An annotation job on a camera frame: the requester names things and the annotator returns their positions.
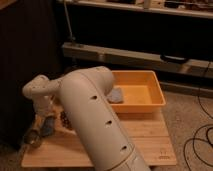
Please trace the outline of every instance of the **floor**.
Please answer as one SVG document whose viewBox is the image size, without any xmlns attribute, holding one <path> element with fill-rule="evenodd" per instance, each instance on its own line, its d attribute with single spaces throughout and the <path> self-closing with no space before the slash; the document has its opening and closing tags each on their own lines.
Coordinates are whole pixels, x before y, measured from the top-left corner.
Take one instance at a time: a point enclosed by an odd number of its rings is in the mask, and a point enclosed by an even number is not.
<svg viewBox="0 0 213 171">
<path fill-rule="evenodd" d="M 178 164 L 176 166 L 156 166 L 153 167 L 153 171 L 187 171 L 186 162 L 183 157 L 183 146 L 187 139 L 192 138 L 194 132 L 205 124 L 213 124 L 213 120 L 210 119 L 199 106 L 197 97 L 190 95 L 183 95 L 178 93 L 166 92 L 164 95 L 167 101 L 166 106 L 162 109 L 165 117 L 165 121 L 168 126 L 168 131 L 171 136 L 171 140 L 174 146 L 174 150 L 177 156 Z M 202 98 L 201 99 L 205 109 L 213 115 L 213 99 Z M 202 129 L 198 134 L 199 138 L 205 138 L 205 130 Z M 213 138 L 213 131 L 210 132 L 210 138 Z M 14 152 L 8 147 L 0 145 L 0 170 L 1 171 L 92 171 L 93 169 L 24 169 L 21 167 L 21 160 L 24 151 L 24 146 L 19 152 Z M 213 148 L 203 142 L 196 142 L 196 149 L 199 155 L 205 159 L 206 162 L 213 164 Z M 192 171 L 211 171 L 211 167 L 201 163 L 193 153 L 192 143 L 190 142 L 186 148 L 186 156 L 189 161 L 189 165 Z"/>
</svg>

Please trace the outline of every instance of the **cable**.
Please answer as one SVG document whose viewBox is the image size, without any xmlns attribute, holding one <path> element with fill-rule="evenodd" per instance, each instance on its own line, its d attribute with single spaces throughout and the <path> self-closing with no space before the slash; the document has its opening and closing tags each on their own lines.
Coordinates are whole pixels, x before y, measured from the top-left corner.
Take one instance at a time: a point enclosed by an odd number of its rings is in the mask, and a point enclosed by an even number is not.
<svg viewBox="0 0 213 171">
<path fill-rule="evenodd" d="M 207 131 L 206 131 L 206 139 L 208 141 L 208 143 L 213 147 L 213 143 L 211 141 L 211 139 L 209 138 L 209 131 L 213 130 L 213 128 L 208 128 Z"/>
<path fill-rule="evenodd" d="M 208 72 L 209 70 L 209 67 L 211 65 L 211 61 L 209 61 L 206 69 L 204 70 L 203 74 L 202 74 L 202 79 L 205 78 L 206 76 L 206 73 Z M 210 118 L 210 119 L 213 119 L 213 116 L 203 107 L 202 103 L 201 103 L 201 99 L 200 99 L 200 92 L 201 92 L 201 84 L 199 85 L 199 88 L 198 88 L 198 92 L 197 92 L 197 98 L 198 98 L 198 102 L 199 102 L 199 105 L 201 107 L 201 109 L 203 110 L 203 112 Z M 209 127 L 206 132 L 205 132 L 205 135 L 206 135 L 206 140 L 205 139 L 201 139 L 201 138 L 197 138 L 197 134 L 199 133 L 200 130 L 202 130 L 203 128 L 206 128 L 206 127 Z M 193 148 L 193 152 L 194 154 L 196 155 L 196 157 L 201 161 L 203 162 L 204 164 L 206 164 L 207 166 L 209 167 L 213 167 L 213 163 L 208 163 L 207 161 L 205 161 L 204 159 L 202 159 L 202 157 L 197 153 L 197 150 L 195 148 L 195 142 L 196 141 L 201 141 L 201 142 L 204 142 L 206 144 L 208 144 L 210 147 L 213 148 L 213 142 L 212 140 L 210 139 L 210 131 L 213 130 L 213 124 L 206 124 L 204 126 L 201 126 L 200 128 L 198 128 L 195 133 L 194 133 L 194 136 L 193 138 L 190 138 L 188 140 L 186 140 L 185 144 L 184 144 L 184 147 L 183 147 L 183 156 L 184 156 L 184 160 L 186 162 L 186 165 L 189 169 L 189 171 L 191 171 L 191 168 L 190 168 L 190 165 L 189 165 L 189 162 L 187 160 L 187 157 L 186 157 L 186 147 L 187 147 L 187 144 L 189 142 L 192 141 L 192 148 Z"/>
<path fill-rule="evenodd" d="M 201 139 L 201 138 L 197 138 L 198 132 L 199 132 L 201 129 L 205 128 L 205 127 L 210 127 L 210 128 L 208 128 L 207 131 L 206 131 L 206 134 L 208 134 L 208 132 L 209 132 L 210 130 L 213 129 L 213 124 L 207 124 L 207 125 L 201 126 L 200 128 L 198 128 L 198 129 L 195 131 L 193 138 L 188 139 L 188 140 L 184 143 L 184 147 L 183 147 L 183 156 L 184 156 L 184 160 L 185 160 L 185 162 L 186 162 L 186 165 L 187 165 L 189 171 L 192 171 L 192 169 L 191 169 L 191 167 L 190 167 L 190 165 L 189 165 L 189 162 L 188 162 L 188 160 L 187 160 L 187 157 L 186 157 L 186 147 L 187 147 L 187 144 L 188 144 L 189 142 L 191 142 L 191 141 L 192 141 L 193 152 L 195 153 L 196 157 L 197 157 L 201 162 L 205 163 L 207 166 L 213 167 L 213 163 L 208 163 L 208 162 L 206 162 L 204 159 L 202 159 L 201 156 L 197 153 L 197 150 L 196 150 L 196 148 L 195 148 L 195 141 L 204 142 L 204 143 L 210 145 L 210 146 L 213 148 L 212 144 L 209 143 L 209 142 L 211 142 L 211 140 L 209 139 L 209 137 L 207 138 L 207 140 Z"/>
<path fill-rule="evenodd" d="M 210 65 L 211 65 L 211 61 L 209 61 L 209 63 L 208 63 L 208 65 L 207 65 L 206 69 L 204 70 L 204 72 L 203 72 L 203 74 L 202 74 L 202 80 L 205 78 L 206 73 L 208 72 Z M 207 116 L 209 116 L 211 119 L 213 119 L 213 116 L 203 107 L 203 104 L 201 103 L 200 92 L 201 92 L 201 84 L 199 85 L 198 92 L 197 92 L 198 103 L 199 103 L 201 109 L 203 110 L 203 112 L 204 112 Z"/>
</svg>

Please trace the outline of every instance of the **wooden cutting board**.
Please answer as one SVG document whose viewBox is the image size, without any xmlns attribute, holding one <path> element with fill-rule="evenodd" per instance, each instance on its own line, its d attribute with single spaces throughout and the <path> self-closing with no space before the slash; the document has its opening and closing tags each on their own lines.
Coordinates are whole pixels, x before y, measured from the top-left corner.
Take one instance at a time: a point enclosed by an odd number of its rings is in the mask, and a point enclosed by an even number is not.
<svg viewBox="0 0 213 171">
<path fill-rule="evenodd" d="M 55 106 L 59 114 L 60 106 Z M 119 114 L 145 161 L 152 166 L 177 164 L 171 140 L 159 110 L 149 114 Z M 76 133 L 61 126 L 58 117 L 54 135 L 43 139 L 39 148 L 26 147 L 23 167 L 92 167 Z"/>
</svg>

